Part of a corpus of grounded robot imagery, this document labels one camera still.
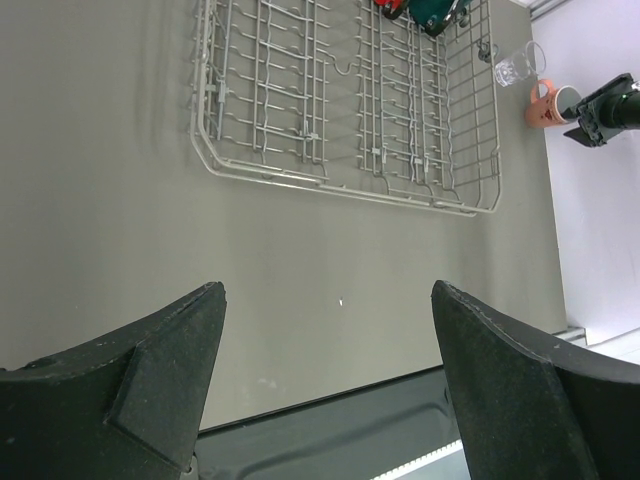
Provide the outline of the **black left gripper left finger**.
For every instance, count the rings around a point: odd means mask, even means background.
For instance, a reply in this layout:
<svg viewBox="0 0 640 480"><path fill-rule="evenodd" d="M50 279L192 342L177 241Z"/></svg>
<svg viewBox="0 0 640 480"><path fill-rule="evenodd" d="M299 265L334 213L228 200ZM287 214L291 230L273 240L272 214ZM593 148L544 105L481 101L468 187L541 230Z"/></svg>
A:
<svg viewBox="0 0 640 480"><path fill-rule="evenodd" d="M1 373L5 479L191 471L226 313L207 283L159 311Z"/></svg>

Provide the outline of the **red mug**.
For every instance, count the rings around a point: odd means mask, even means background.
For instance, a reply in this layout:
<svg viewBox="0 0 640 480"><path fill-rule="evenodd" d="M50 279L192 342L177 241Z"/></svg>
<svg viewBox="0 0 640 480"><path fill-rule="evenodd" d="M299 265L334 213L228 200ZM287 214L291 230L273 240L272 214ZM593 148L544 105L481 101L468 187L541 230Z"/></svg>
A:
<svg viewBox="0 0 640 480"><path fill-rule="evenodd" d="M408 8L409 0L374 0L374 3L386 19L396 20Z"/></svg>

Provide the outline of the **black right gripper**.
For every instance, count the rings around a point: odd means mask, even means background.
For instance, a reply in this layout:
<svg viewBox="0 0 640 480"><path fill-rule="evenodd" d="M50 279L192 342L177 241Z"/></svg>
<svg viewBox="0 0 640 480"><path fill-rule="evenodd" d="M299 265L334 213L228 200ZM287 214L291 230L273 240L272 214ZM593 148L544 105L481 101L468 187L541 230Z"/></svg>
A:
<svg viewBox="0 0 640 480"><path fill-rule="evenodd" d="M578 103L578 127L564 136L588 148L602 147L625 132L639 129L639 82L624 73Z"/></svg>

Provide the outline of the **green mug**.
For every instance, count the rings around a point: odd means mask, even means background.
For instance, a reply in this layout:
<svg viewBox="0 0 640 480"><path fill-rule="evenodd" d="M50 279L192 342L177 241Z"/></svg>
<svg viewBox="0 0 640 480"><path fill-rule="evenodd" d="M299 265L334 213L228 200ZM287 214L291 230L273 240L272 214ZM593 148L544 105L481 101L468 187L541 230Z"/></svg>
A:
<svg viewBox="0 0 640 480"><path fill-rule="evenodd" d="M449 25L469 13L470 0L411 0L409 15L431 38L442 34Z"/></svg>

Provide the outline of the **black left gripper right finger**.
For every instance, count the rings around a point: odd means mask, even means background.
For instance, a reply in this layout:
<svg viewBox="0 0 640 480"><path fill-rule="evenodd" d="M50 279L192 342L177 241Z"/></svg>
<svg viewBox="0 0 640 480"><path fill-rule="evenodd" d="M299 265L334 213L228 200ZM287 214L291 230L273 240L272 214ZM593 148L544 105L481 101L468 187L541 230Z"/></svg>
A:
<svg viewBox="0 0 640 480"><path fill-rule="evenodd" d="M639 368L439 280L432 312L474 479L636 479Z"/></svg>

